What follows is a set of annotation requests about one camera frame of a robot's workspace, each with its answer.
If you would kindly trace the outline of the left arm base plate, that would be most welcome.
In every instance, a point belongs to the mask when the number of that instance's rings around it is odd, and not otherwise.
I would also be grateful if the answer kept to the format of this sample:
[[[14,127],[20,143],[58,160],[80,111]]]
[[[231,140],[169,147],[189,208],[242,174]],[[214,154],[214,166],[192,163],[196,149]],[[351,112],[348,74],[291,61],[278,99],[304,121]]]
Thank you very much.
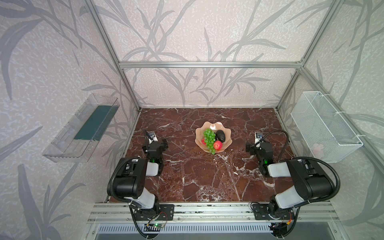
[[[159,204],[152,209],[134,210],[133,213],[136,221],[149,221],[153,218],[160,221],[171,221],[174,218],[175,205]]]

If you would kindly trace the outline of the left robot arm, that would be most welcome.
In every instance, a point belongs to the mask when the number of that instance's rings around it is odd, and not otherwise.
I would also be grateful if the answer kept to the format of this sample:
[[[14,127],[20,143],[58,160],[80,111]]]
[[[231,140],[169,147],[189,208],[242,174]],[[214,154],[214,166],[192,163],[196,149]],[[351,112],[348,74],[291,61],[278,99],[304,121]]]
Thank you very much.
[[[107,186],[107,194],[119,202],[128,203],[132,211],[145,218],[160,214],[158,197],[145,187],[146,177],[160,176],[164,169],[163,152],[168,141],[151,141],[143,146],[145,158],[121,158]]]

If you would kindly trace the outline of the dark avocado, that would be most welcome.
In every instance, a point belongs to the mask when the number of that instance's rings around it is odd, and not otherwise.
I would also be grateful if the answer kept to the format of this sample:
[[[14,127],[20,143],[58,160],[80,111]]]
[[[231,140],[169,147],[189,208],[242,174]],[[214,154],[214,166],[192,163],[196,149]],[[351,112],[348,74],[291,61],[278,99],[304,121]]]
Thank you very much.
[[[217,141],[220,141],[221,143],[224,143],[226,141],[226,135],[223,130],[217,130],[215,135]]]

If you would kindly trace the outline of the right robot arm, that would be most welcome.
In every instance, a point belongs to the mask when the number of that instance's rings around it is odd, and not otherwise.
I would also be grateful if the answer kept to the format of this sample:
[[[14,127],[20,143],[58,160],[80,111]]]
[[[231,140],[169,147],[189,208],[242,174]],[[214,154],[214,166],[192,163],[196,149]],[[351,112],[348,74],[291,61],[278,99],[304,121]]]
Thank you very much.
[[[266,204],[255,204],[253,210],[281,219],[293,208],[332,199],[341,188],[341,179],[328,163],[312,157],[295,157],[275,163],[270,143],[246,143],[246,152],[255,156],[259,170],[267,178],[291,178],[293,186],[271,197]]]

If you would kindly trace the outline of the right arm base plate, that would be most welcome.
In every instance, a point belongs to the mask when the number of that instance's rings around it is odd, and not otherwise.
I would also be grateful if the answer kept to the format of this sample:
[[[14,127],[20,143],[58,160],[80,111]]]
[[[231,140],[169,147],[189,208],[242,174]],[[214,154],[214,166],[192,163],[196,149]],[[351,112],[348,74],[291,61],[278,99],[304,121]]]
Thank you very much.
[[[280,209],[272,204],[251,203],[251,210],[255,220],[289,222],[295,217],[292,209]]]

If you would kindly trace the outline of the green grape bunch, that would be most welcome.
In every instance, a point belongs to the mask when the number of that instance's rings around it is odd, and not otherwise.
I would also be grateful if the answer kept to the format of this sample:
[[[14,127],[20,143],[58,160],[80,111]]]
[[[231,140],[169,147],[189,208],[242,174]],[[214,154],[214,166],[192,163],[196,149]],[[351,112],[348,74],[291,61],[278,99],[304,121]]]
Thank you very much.
[[[211,129],[206,129],[203,132],[203,137],[205,139],[205,142],[207,143],[206,146],[212,155],[216,153],[216,150],[213,147],[213,143],[216,141],[215,136],[215,132]]]

